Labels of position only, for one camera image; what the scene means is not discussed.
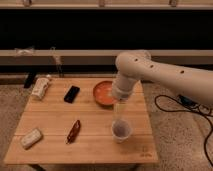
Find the table leg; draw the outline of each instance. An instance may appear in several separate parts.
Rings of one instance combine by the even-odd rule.
[[[43,169],[40,165],[38,164],[29,164],[30,167],[32,167],[33,169],[35,169],[36,171],[45,171],[45,169]]]

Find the black wall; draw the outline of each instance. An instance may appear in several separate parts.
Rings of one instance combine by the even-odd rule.
[[[0,10],[0,49],[213,49],[213,11]]]

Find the orange bowl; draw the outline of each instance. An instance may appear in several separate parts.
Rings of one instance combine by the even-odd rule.
[[[102,81],[93,88],[95,101],[104,106],[113,105],[116,100],[112,97],[112,81]]]

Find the small white block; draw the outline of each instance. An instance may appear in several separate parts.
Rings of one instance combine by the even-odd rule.
[[[35,144],[36,142],[41,140],[42,137],[43,137],[43,135],[42,135],[41,131],[39,129],[35,128],[34,130],[32,130],[30,133],[28,133],[21,139],[21,145],[25,150],[27,150],[33,144]]]

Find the black phone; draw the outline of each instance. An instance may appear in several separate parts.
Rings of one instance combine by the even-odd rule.
[[[68,103],[72,103],[79,91],[80,91],[79,87],[72,86],[67,92],[67,94],[64,96],[64,101]]]

